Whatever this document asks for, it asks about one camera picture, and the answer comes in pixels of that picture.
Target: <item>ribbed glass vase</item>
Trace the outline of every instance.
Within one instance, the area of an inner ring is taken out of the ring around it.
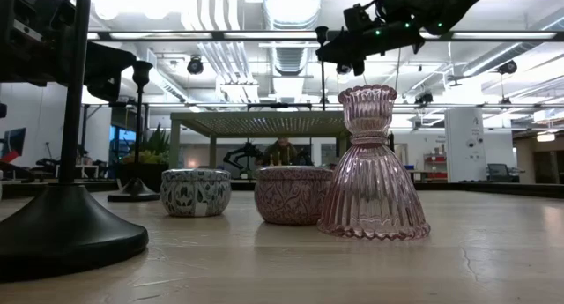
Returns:
[[[335,170],[318,228],[337,236],[410,240],[431,227],[410,176],[384,143],[397,93],[365,85],[339,94],[352,147]]]

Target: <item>ductwork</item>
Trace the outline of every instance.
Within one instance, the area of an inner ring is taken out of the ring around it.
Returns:
[[[238,0],[228,0],[228,20],[229,25],[233,30],[240,29],[239,21],[237,20],[237,1]],[[198,17],[198,1],[189,0],[188,9],[182,14],[182,24],[186,29],[195,29],[197,31],[213,31],[215,29],[210,17],[210,2],[210,0],[202,0],[200,15]],[[213,21],[221,30],[228,29],[226,19],[224,17],[224,2],[225,0],[215,0],[213,13]],[[258,102],[257,96],[253,97],[252,93],[249,94],[245,92],[244,86],[236,85],[255,83],[249,69],[247,53],[245,52],[245,48],[242,43],[199,43],[198,48],[206,57],[216,74],[218,74],[218,84],[233,85],[229,89],[220,89],[223,93],[227,93],[227,96],[231,101]]]
[[[564,8],[557,10],[550,16],[540,20],[538,23],[529,27],[530,30],[542,30],[542,31],[564,31]],[[517,56],[524,54],[538,46],[541,42],[522,42],[522,43],[505,43],[499,45],[497,48],[490,50],[481,57],[478,57],[474,61],[466,64],[460,71],[455,71],[455,76],[459,75],[464,78],[474,77],[488,70],[494,69],[508,61],[516,58]],[[427,80],[419,83],[419,85],[432,86],[436,85],[443,80],[442,74],[436,74]]]
[[[264,15],[271,30],[313,30],[321,0],[263,0]],[[306,48],[272,48],[274,68],[280,75],[296,76],[308,61]]]

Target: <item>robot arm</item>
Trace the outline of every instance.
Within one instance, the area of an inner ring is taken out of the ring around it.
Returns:
[[[417,54],[425,44],[419,30],[432,35],[448,32],[479,0],[373,0],[367,5],[355,4],[346,9],[347,31],[341,33],[316,53],[320,61],[336,63],[354,69],[354,75],[364,72],[364,60],[372,54],[412,45]],[[372,20],[366,9],[375,5]],[[318,33],[318,40],[326,35]]]
[[[237,167],[238,169],[242,170],[242,169],[245,168],[245,167],[242,166],[241,164],[239,164],[237,161],[238,161],[240,158],[244,157],[245,154],[242,154],[242,155],[240,155],[240,156],[235,157],[235,160],[234,160],[234,161],[231,161],[231,157],[232,157],[233,155],[235,155],[235,154],[244,153],[244,152],[245,152],[244,150],[245,150],[245,148],[243,147],[243,148],[241,148],[241,149],[237,149],[237,150],[235,150],[235,151],[230,151],[230,152],[228,152],[228,153],[226,154],[226,156],[223,158],[223,161],[224,161],[225,163],[227,163],[227,164],[230,164],[230,165],[232,165],[232,166],[234,166],[234,167]]]
[[[234,160],[231,160],[231,157],[235,154],[240,154],[240,155],[236,156]],[[255,145],[251,144],[250,142],[247,142],[242,148],[228,152],[226,156],[223,158],[223,161],[227,164],[237,167],[239,170],[243,170],[245,169],[245,167],[239,164],[239,159],[245,157],[260,159],[263,157],[263,153],[260,150],[258,150],[258,148],[256,148]]]

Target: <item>security camera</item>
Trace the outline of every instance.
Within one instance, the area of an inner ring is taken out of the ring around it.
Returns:
[[[418,105],[426,105],[433,102],[433,95],[430,92],[423,92],[415,97],[415,103]]]
[[[346,75],[351,72],[351,65],[346,64],[338,64],[337,65],[337,74],[339,75]]]
[[[517,71],[517,63],[515,63],[513,60],[504,63],[502,66],[498,67],[497,72],[499,72],[501,75],[504,74],[513,74]]]
[[[192,75],[199,75],[204,71],[204,65],[202,64],[201,56],[191,56],[190,62],[187,67],[188,73]]]

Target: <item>table surface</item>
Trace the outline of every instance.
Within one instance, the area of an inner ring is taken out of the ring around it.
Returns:
[[[357,241],[264,224],[252,193],[223,216],[179,219],[160,202],[109,204],[149,248],[95,271],[0,285],[2,304],[562,303],[564,201],[419,193],[431,235]],[[0,202],[0,219],[26,200]]]

